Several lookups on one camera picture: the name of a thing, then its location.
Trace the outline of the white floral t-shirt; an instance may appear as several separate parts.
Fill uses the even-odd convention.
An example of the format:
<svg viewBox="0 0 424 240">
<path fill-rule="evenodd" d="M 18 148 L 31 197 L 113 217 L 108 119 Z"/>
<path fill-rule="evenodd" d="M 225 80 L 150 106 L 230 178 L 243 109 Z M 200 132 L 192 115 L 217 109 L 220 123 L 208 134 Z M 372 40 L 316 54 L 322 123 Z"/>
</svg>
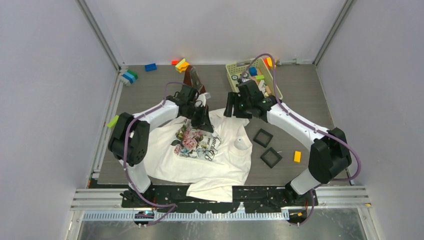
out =
<svg viewBox="0 0 424 240">
<path fill-rule="evenodd" d="M 210 111 L 209 117 L 213 133 L 192 128 L 182 116 L 152 130 L 142 161 L 147 175 L 189 184 L 190 195 L 214 199 L 227 198 L 231 187 L 244 185 L 253 150 L 245 130 L 249 120 L 225 117 L 223 109 Z"/>
</svg>

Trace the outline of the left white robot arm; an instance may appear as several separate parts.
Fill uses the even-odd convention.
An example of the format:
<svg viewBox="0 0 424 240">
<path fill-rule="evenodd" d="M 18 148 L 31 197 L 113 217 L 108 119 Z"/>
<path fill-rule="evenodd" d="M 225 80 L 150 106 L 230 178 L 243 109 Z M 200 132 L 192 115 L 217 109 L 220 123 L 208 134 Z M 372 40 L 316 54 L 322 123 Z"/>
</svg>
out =
<svg viewBox="0 0 424 240">
<path fill-rule="evenodd" d="M 153 193 L 148 190 L 151 180 L 143 164 L 150 132 L 168 121 L 184 117 L 193 129 L 213 133 L 206 104 L 209 98 L 209 93 L 199 93 L 184 84 L 180 91 L 166 96 L 148 110 L 136 114 L 124 112 L 118 116 L 107 148 L 122 162 L 128 183 L 136 191 L 134 200 L 141 207 L 148 207 L 154 199 Z"/>
</svg>

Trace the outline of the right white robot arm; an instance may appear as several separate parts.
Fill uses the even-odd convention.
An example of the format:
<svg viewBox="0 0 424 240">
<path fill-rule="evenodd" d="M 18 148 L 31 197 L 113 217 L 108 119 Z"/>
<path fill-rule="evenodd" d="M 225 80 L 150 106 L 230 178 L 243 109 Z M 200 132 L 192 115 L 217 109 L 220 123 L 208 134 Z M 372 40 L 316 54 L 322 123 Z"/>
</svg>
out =
<svg viewBox="0 0 424 240">
<path fill-rule="evenodd" d="M 285 198 L 291 205 L 299 205 L 307 192 L 327 184 L 351 165 L 350 149 L 341 129 L 314 124 L 274 95 L 264 96 L 253 80 L 240 83 L 238 90 L 228 93 L 224 116 L 261 119 L 310 149 L 307 169 L 285 185 Z"/>
</svg>

